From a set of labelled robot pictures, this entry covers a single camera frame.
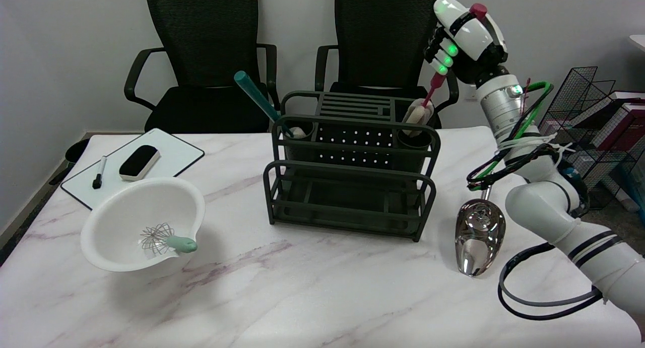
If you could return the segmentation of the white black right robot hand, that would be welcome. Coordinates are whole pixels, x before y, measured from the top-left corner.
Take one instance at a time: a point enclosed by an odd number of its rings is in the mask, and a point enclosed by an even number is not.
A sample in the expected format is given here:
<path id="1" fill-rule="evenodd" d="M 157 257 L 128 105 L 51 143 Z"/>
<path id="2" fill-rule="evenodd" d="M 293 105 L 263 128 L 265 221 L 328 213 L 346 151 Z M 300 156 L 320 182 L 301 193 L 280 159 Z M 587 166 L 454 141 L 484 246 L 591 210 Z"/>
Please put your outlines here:
<path id="1" fill-rule="evenodd" d="M 476 87 L 506 74 L 506 41 L 486 6 L 436 0 L 433 12 L 437 27 L 423 54 L 436 73 L 452 71 L 459 81 Z"/>

